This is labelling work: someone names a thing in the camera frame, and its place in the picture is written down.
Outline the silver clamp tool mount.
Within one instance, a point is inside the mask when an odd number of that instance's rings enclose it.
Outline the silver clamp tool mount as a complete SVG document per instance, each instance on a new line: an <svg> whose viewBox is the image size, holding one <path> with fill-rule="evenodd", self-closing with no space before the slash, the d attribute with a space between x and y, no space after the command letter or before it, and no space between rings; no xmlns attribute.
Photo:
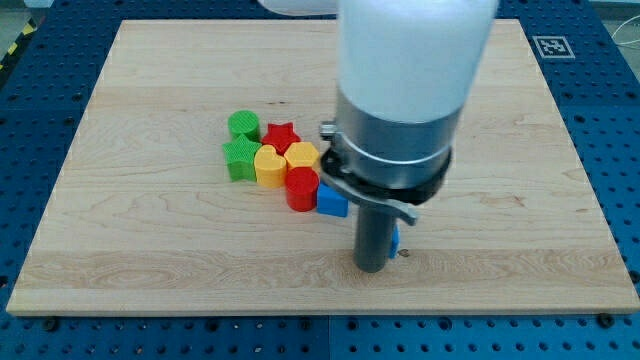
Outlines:
<svg viewBox="0 0 640 360"><path fill-rule="evenodd" d="M417 122L386 119L338 90L335 118L320 126L321 138L330 143L321 157L321 180L361 208L413 226L415 207L444 181L461 111Z"/></svg>

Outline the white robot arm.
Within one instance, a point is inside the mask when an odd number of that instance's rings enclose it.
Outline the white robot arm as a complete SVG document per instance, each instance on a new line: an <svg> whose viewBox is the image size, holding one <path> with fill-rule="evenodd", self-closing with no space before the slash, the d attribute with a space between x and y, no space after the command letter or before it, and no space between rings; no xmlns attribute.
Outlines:
<svg viewBox="0 0 640 360"><path fill-rule="evenodd" d="M457 123L496 15L495 0L260 0L287 16L338 21L335 116L324 183L359 208L353 260L382 270L398 221L440 189Z"/></svg>

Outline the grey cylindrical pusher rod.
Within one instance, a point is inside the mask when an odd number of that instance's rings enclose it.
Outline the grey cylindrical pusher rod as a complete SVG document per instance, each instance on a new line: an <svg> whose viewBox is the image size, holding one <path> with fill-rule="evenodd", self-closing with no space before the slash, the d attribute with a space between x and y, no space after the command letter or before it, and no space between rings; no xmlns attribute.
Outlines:
<svg viewBox="0 0 640 360"><path fill-rule="evenodd" d="M396 218L371 206L360 206L353 260L367 273L382 270L390 255Z"/></svg>

